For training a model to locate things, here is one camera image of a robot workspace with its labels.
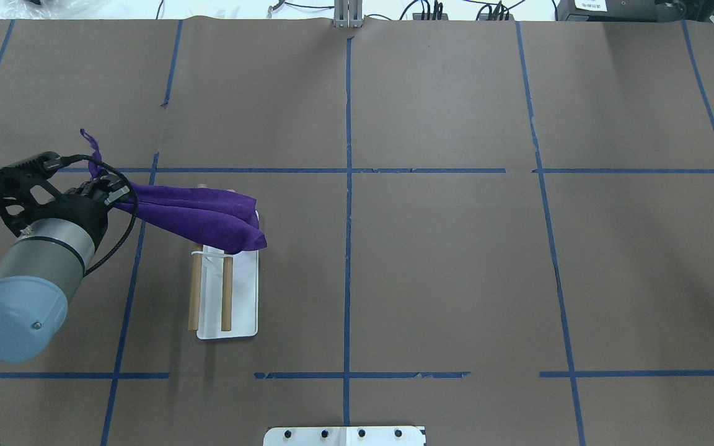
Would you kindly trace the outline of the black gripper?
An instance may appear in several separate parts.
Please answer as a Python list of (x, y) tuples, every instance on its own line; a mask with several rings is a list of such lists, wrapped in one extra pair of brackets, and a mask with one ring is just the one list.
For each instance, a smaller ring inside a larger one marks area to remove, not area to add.
[(108, 212), (129, 194), (124, 178), (98, 174), (54, 200), (53, 217), (82, 228), (99, 248), (108, 229)]

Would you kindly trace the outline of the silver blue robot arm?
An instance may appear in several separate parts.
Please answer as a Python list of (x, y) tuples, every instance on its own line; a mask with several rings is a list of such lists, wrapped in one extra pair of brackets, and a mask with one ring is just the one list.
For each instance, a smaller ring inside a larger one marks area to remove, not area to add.
[(47, 348), (82, 279), (108, 260), (94, 261), (108, 212), (136, 197), (113, 172), (62, 193), (47, 174), (0, 169), (0, 215), (17, 237), (0, 259), (0, 362), (28, 361)]

